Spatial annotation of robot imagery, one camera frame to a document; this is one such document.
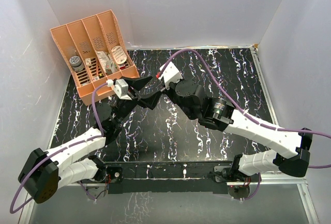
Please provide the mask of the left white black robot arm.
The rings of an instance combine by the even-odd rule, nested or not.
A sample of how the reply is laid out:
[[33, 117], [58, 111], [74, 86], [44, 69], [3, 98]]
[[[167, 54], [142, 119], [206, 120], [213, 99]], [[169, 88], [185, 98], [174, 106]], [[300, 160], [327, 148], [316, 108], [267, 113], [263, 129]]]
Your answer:
[[85, 133], [58, 147], [43, 151], [33, 150], [18, 181], [19, 189], [25, 189], [35, 203], [49, 200], [58, 189], [82, 180], [102, 182], [107, 175], [104, 163], [92, 152], [103, 148], [117, 139], [123, 128], [123, 120], [136, 106], [154, 109], [164, 89], [147, 95], [140, 90], [151, 77], [108, 79], [93, 91], [92, 98], [103, 87], [114, 90], [115, 103], [110, 113], [102, 117], [96, 104], [92, 104], [96, 124]]

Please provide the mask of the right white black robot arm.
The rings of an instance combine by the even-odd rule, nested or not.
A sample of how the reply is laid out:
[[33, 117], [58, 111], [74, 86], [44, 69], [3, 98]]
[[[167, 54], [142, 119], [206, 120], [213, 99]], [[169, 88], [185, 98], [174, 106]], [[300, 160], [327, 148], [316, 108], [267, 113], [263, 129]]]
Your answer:
[[261, 172], [280, 171], [293, 177], [306, 175], [310, 160], [312, 135], [281, 131], [251, 115], [244, 116], [230, 102], [208, 97], [204, 87], [193, 80], [165, 84], [167, 97], [186, 114], [205, 128], [235, 134], [262, 144], [269, 149], [253, 155], [236, 155], [223, 178], [242, 181]]

